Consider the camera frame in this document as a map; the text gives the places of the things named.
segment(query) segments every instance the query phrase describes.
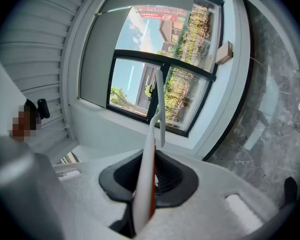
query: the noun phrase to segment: black window frame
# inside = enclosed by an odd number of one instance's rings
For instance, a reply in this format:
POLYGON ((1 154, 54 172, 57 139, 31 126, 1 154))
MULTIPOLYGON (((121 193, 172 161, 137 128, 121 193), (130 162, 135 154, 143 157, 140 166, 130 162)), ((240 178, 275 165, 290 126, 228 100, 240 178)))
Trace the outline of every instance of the black window frame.
MULTIPOLYGON (((223 30, 224 30, 224 11, 223 11, 223 0, 205 0, 206 2, 210 2, 215 4, 216 6, 219 6, 219 19, 218 19, 218 34, 217 34, 217 48, 220 48, 222 46, 223 42, 223 30)), ((200 4, 200 0, 194 0, 193 3, 200 4)), ((205 80, 207 80, 207 84, 204 88, 204 96, 202 98, 202 101, 195 112, 195 115, 190 122, 189 126, 185 130, 177 129, 172 126, 166 125, 165 129, 166 131, 177 134, 183 137, 188 137, 191 129, 193 128, 202 108, 204 107, 204 104, 208 98, 210 89, 212 87, 213 82, 216 80, 216 73, 218 65, 214 63, 211 67, 211 72, 205 71, 202 68, 199 68, 197 66, 191 65, 189 63, 186 63, 184 61, 167 57, 161 54, 155 54, 145 51, 137 51, 137 50, 127 50, 127 49, 116 49, 113 53, 113 59, 111 63, 111 69, 109 74, 109 80, 108 80, 108 89, 107 89, 107 97, 106 97, 106 109, 116 112, 118 114, 121 114, 123 116, 126 116, 128 118, 137 120, 139 122, 150 124, 151 119, 156 113, 157 106, 158 106, 158 95, 157 95, 157 85, 155 86, 154 90, 152 91, 151 95, 151 102, 148 108, 148 112, 146 116, 142 116, 133 112, 130 112, 128 110, 119 108, 117 106, 110 104, 110 92, 111 92, 111 86, 112 86, 112 79, 114 74, 114 69, 116 65, 117 59, 123 59, 123 60, 132 60, 132 61, 138 61, 143 63, 150 63, 154 64, 160 67, 160 70, 163 73, 163 83, 166 82, 166 78, 168 75, 168 71, 170 67, 174 67, 177 69, 182 69, 189 71, 190 73, 195 73, 196 75, 200 75, 205 80)))

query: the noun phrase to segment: marble surface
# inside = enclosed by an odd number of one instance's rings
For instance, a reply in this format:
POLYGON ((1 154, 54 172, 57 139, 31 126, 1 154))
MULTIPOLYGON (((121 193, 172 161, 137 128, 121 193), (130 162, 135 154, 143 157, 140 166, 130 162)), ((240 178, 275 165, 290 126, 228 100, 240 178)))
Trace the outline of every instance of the marble surface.
MULTIPOLYGON (((284 181, 293 177, 300 195, 300 70, 270 22, 247 2, 254 64, 246 100, 231 131, 208 162, 223 166, 284 202, 284 181)), ((300 52, 297 54, 300 64, 300 52)))

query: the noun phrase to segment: red sign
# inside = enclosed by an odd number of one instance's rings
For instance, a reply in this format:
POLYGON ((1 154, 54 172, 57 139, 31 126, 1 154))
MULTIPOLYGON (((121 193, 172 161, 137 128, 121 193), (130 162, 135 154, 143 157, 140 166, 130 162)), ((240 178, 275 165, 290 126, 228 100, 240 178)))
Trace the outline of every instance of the red sign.
POLYGON ((178 8, 173 7, 155 7, 155 6, 137 6, 139 12, 143 13, 161 13, 178 15, 178 8))
POLYGON ((160 21, 167 21, 167 22, 177 22, 178 17, 177 15, 165 14, 165 13, 148 13, 148 12, 140 12, 142 18, 148 19, 157 19, 160 21))

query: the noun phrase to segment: window pane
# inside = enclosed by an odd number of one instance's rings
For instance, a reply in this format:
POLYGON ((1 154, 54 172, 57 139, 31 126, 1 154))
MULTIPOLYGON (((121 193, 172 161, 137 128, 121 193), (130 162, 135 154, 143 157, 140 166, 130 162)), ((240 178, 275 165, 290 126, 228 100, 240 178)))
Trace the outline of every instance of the window pane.
POLYGON ((146 117, 158 69, 160 66, 150 63, 116 59, 109 104, 146 117))
POLYGON ((157 53, 210 72, 214 62, 219 7, 205 0, 192 11, 167 6, 133 6, 116 49, 157 53))
POLYGON ((170 67, 164 85, 167 126, 182 131, 188 128, 202 101, 206 83, 205 79, 196 74, 170 67))

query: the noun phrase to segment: cloud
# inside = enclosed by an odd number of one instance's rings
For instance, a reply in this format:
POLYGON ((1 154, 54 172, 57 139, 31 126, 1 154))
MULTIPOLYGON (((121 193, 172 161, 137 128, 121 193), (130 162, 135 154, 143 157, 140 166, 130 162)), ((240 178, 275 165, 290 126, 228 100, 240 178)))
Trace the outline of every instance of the cloud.
POLYGON ((136 43, 136 44, 139 43, 139 39, 138 39, 138 38, 133 37, 132 39, 133 39, 133 42, 134 42, 134 43, 136 43))
POLYGON ((137 37, 133 37, 133 42, 138 44, 140 51, 153 53, 155 51, 150 36, 150 29, 148 28, 149 20, 147 23, 144 23, 143 18, 139 13, 135 10, 135 8, 131 8, 128 19, 131 21, 129 28, 131 30, 137 29, 140 33, 137 33, 137 37))

